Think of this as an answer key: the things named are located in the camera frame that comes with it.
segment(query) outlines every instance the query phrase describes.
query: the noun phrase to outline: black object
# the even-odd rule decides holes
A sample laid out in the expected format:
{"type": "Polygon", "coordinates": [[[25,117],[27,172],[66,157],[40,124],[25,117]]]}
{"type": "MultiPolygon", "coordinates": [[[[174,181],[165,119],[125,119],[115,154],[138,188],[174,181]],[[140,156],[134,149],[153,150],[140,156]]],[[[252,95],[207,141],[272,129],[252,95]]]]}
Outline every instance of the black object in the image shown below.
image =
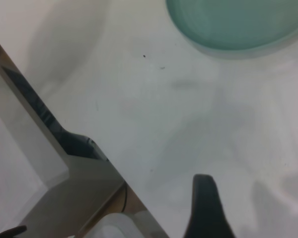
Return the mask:
{"type": "Polygon", "coordinates": [[[235,238],[210,175],[193,177],[191,218],[185,238],[235,238]]]}
{"type": "Polygon", "coordinates": [[[2,67],[2,69],[67,154],[101,159],[95,150],[96,143],[87,136],[73,134],[65,130],[22,74],[6,67],[2,67]]]}
{"type": "Polygon", "coordinates": [[[0,238],[16,238],[17,236],[27,230],[26,226],[19,226],[0,233],[0,238]]]}
{"type": "Polygon", "coordinates": [[[125,211],[125,208],[126,208],[126,205],[127,205],[127,190],[128,190],[128,186],[127,186],[127,183],[125,181],[125,201],[124,201],[123,209],[121,209],[122,213],[125,211]]]}

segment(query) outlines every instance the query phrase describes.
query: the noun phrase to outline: green bowl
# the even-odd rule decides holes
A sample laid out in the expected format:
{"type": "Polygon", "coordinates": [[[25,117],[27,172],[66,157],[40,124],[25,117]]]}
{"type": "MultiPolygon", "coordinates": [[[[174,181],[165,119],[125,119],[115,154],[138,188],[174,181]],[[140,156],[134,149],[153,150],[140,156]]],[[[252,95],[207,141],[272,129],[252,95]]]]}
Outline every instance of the green bowl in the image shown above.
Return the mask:
{"type": "Polygon", "coordinates": [[[219,50],[246,50],[298,31],[298,0],[166,0],[177,28],[219,50]]]}

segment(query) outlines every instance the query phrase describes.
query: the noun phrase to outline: white table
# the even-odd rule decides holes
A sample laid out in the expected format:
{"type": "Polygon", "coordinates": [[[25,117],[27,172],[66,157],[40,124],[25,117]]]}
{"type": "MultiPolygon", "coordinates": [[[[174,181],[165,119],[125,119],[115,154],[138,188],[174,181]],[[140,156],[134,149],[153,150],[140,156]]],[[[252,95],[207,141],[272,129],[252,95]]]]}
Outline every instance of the white table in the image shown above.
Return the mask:
{"type": "Polygon", "coordinates": [[[0,0],[0,43],[170,237],[183,235],[204,173],[238,237],[298,238],[298,40],[214,56],[163,0],[0,0]]]}

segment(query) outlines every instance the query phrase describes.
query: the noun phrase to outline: white surface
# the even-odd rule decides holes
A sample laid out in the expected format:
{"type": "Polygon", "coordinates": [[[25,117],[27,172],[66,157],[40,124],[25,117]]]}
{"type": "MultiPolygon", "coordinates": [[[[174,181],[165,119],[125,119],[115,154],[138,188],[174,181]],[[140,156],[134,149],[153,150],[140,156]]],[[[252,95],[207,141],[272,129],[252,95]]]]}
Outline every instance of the white surface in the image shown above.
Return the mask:
{"type": "Polygon", "coordinates": [[[22,221],[69,170],[0,76],[0,232],[22,221]]]}
{"type": "Polygon", "coordinates": [[[112,213],[103,217],[84,238],[150,238],[142,234],[127,215],[112,213]]]}
{"type": "Polygon", "coordinates": [[[193,175],[206,173],[238,237],[298,238],[298,40],[214,57],[163,0],[0,0],[0,43],[170,237],[185,231],[193,175]]]}

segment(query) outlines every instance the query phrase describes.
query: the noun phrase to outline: black cable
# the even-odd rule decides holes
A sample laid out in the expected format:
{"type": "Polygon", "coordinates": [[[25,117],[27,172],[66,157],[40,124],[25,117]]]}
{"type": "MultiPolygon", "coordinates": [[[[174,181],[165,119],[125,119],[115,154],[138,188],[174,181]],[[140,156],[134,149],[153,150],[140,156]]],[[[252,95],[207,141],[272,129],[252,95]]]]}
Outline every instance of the black cable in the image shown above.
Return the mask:
{"type": "Polygon", "coordinates": [[[124,206],[123,206],[123,209],[121,210],[121,212],[124,212],[126,205],[127,205],[127,190],[128,190],[128,186],[127,186],[127,183],[125,182],[125,202],[124,202],[124,206]]]}

